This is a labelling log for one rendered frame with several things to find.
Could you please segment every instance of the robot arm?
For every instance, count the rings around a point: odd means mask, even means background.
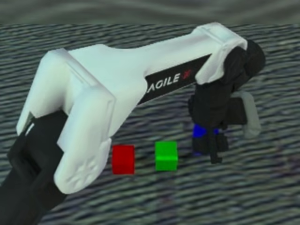
[[[66,195],[101,174],[111,137],[136,106],[195,82],[191,117],[208,130],[202,142],[212,162],[218,161],[218,143],[224,139],[216,142],[213,130],[226,121],[232,91],[248,79],[239,78],[240,71],[255,74],[248,59],[239,58],[248,44],[223,25],[210,23],[136,49],[93,45],[48,52],[8,153],[13,169],[0,187],[1,224],[37,224]]]

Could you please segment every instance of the red x logo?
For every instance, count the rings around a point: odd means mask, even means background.
[[[191,75],[191,73],[192,73],[192,70],[191,70],[191,69],[185,71],[185,72],[183,73],[183,75],[182,75],[182,78],[183,78],[183,79],[189,78],[189,76]]]

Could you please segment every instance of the block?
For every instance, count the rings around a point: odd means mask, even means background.
[[[135,173],[135,147],[133,145],[114,145],[112,147],[112,173],[116,175]]]
[[[157,171],[176,171],[177,165],[177,142],[155,142],[155,169]]]

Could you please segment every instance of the green block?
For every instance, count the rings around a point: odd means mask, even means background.
[[[177,165],[177,142],[155,142],[155,169],[157,171],[176,171]]]

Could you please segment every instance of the gray background wall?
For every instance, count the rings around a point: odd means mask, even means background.
[[[14,0],[4,4],[2,0],[0,22],[292,23],[299,16],[293,0],[286,1],[286,7],[282,1],[272,1],[272,6],[255,0],[247,6],[238,1],[200,1],[201,8],[191,0],[185,6],[181,1],[172,5],[170,1],[112,2],[71,5],[71,1]],[[229,9],[240,10],[228,16]],[[97,43],[137,47],[189,33],[195,26],[0,26],[0,182],[10,169],[6,153],[16,138],[20,110],[39,60],[48,50]],[[191,151],[186,101],[193,87],[179,90],[136,108],[114,137],[114,144],[136,145],[135,176],[114,176],[107,165],[90,187],[69,196],[42,225],[300,224],[300,26],[229,27],[257,41],[267,56],[261,75],[243,87],[255,97],[263,133],[244,140],[240,127],[232,127],[228,131],[231,150],[224,154],[223,164],[210,165],[206,157],[180,158],[177,172],[155,172],[155,141],[177,141],[181,156]]]

